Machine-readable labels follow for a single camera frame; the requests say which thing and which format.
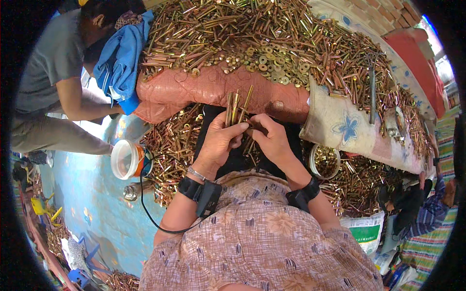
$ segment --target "floral blouse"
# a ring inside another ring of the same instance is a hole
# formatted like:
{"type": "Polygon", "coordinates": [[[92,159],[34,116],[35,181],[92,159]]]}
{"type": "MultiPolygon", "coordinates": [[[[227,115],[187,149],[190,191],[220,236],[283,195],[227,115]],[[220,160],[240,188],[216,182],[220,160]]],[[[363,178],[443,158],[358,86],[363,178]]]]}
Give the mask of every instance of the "floral blouse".
{"type": "Polygon", "coordinates": [[[155,247],[140,291],[216,291],[231,283],[264,291],[383,289],[347,228],[322,231],[309,213],[288,206],[286,181],[249,170],[217,183],[217,212],[155,247]]]}

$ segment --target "hand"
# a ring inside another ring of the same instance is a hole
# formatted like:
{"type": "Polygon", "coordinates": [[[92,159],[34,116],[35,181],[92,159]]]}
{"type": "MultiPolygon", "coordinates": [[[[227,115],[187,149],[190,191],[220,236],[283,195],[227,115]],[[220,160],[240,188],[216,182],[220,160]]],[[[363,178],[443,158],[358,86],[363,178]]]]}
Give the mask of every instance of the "hand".
{"type": "Polygon", "coordinates": [[[439,150],[438,146],[437,146],[437,140],[435,139],[435,135],[434,134],[430,134],[427,136],[427,140],[430,141],[431,145],[432,145],[432,148],[435,150],[439,150]]]}
{"type": "Polygon", "coordinates": [[[116,111],[115,113],[126,115],[126,113],[123,111],[123,108],[121,108],[120,105],[117,104],[117,105],[114,106],[114,108],[115,108],[115,111],[116,111]]]}
{"type": "Polygon", "coordinates": [[[247,133],[259,144],[265,156],[284,171],[284,167],[296,157],[288,144],[283,125],[273,121],[267,114],[254,115],[251,122],[262,126],[268,133],[264,135],[257,129],[248,129],[247,133]]]}
{"type": "Polygon", "coordinates": [[[226,111],[220,113],[209,125],[206,139],[199,156],[192,165],[193,170],[214,180],[217,171],[223,166],[231,149],[241,145],[243,132],[249,127],[245,122],[225,127],[226,111]]]}
{"type": "Polygon", "coordinates": [[[424,185],[425,185],[425,172],[422,171],[419,174],[419,189],[424,190],[424,185]]]}

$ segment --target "black cable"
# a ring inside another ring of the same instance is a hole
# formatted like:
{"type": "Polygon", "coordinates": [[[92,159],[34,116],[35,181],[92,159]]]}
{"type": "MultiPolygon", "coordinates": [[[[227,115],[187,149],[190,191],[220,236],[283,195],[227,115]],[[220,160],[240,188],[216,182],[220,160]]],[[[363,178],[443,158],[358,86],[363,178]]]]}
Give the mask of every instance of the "black cable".
{"type": "MultiPolygon", "coordinates": [[[[143,165],[143,169],[145,169],[145,167],[150,163],[152,162],[154,158],[152,158],[150,161],[148,161],[146,164],[143,165]]],[[[178,234],[178,233],[183,233],[183,232],[186,232],[192,228],[194,228],[195,226],[198,226],[201,222],[203,222],[204,220],[202,219],[201,221],[199,221],[197,224],[187,228],[187,229],[184,229],[184,230],[176,230],[176,231],[172,231],[172,230],[165,230],[163,228],[161,228],[155,221],[154,219],[152,219],[152,216],[149,214],[146,206],[144,205],[144,189],[143,189],[143,171],[141,171],[141,174],[139,175],[139,182],[141,183],[141,204],[143,205],[143,208],[147,214],[147,216],[149,217],[149,219],[152,221],[152,223],[158,228],[160,229],[161,231],[163,232],[166,232],[166,233],[171,233],[171,234],[178,234]]]]}

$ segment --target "bracelet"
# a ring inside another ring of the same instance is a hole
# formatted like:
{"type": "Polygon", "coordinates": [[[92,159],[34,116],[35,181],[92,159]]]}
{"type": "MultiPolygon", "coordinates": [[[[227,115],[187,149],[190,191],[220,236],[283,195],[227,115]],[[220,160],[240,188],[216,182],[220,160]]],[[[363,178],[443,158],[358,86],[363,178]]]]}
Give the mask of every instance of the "bracelet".
{"type": "Polygon", "coordinates": [[[196,178],[199,178],[201,181],[207,180],[206,177],[196,172],[191,166],[188,167],[188,173],[194,175],[196,178]]]}

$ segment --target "brick wall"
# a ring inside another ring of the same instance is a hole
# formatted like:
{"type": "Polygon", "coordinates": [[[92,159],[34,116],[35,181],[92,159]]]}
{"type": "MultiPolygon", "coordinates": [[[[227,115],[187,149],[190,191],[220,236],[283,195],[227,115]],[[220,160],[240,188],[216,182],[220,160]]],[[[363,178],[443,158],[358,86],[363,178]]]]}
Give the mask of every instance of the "brick wall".
{"type": "Polygon", "coordinates": [[[351,12],[380,35],[397,28],[408,28],[421,21],[421,14],[403,0],[346,0],[351,12]]]}

